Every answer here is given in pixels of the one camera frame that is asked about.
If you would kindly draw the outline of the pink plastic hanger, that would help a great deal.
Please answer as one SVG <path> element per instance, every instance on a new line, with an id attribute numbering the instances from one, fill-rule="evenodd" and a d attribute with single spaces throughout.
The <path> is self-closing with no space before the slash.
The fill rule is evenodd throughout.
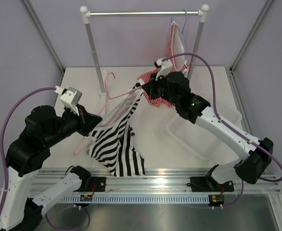
<path id="1" fill-rule="evenodd" d="M 136 90 L 140 90 L 141 87 L 136 87 L 132 90 L 129 90 L 127 91 L 126 93 L 123 93 L 123 94 L 120 94 L 120 95 L 117 95 L 115 97 L 111 97 L 110 94 L 109 94 L 109 91 L 108 91 L 108 88 L 107 88 L 107 79 L 108 77 L 112 75 L 114 79 L 116 79 L 116 76 L 113 72 L 110 72 L 106 75 L 105 79 L 104 79 L 104 87 L 105 87 L 105 90 L 106 90 L 106 100 L 105 100 L 105 104 L 103 105 L 103 107 L 101 108 L 101 110 L 99 111 L 98 115 L 100 116 L 103 112 L 106 111 L 106 107 L 107 107 L 107 104 L 110 100 L 114 100 L 116 98 L 119 98 L 119 97 L 122 97 L 122 96 L 125 96 L 125 95 L 128 95 Z M 88 140 L 88 142 L 82 147 L 80 148 L 80 146 L 82 145 L 82 143 L 85 141 L 85 140 Z M 91 144 L 93 142 L 93 139 L 91 138 L 87 138 L 87 137 L 84 137 L 80 140 L 80 142 L 78 143 L 78 145 L 75 147 L 75 149 L 73 150 L 73 155 L 74 156 L 78 156 L 82 151 L 85 150 L 86 146 Z"/>

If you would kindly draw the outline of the black white striped tank top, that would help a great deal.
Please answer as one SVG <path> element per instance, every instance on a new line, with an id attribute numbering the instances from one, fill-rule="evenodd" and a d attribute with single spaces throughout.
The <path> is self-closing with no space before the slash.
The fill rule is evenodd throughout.
<path id="1" fill-rule="evenodd" d="M 145 160 L 133 144 L 134 131 L 130 119 L 143 93 L 129 93 L 90 133 L 92 141 L 84 154 L 106 167 L 115 177 L 145 174 Z"/>

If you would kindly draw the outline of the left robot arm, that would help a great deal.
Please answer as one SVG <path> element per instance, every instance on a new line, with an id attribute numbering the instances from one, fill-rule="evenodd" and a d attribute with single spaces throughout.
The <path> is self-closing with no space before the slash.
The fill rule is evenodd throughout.
<path id="1" fill-rule="evenodd" d="M 88 135 L 102 121 L 81 105 L 77 110 L 75 113 L 66 108 L 62 116 L 57 116 L 53 107 L 43 105 L 25 118 L 24 130 L 5 157 L 9 179 L 8 188 L 0 196 L 4 199 L 0 202 L 1 231 L 32 231 L 64 196 L 91 188 L 91 173 L 76 166 L 61 182 L 38 196 L 28 196 L 34 178 L 51 155 L 50 148 L 74 133 Z"/>

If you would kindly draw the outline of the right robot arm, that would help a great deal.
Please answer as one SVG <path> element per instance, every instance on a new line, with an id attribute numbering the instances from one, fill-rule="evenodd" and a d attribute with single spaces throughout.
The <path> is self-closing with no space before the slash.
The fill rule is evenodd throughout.
<path id="1" fill-rule="evenodd" d="M 217 116 L 207 100 L 191 92 L 189 80 L 181 72 L 165 77 L 154 73 L 148 83 L 140 79 L 137 86 L 150 99 L 162 98 L 171 103 L 180 117 L 215 135 L 238 156 L 236 161 L 213 166 L 203 177 L 191 177 L 193 192 L 220 192 L 233 180 L 255 184 L 271 163 L 273 142 L 251 136 Z"/>

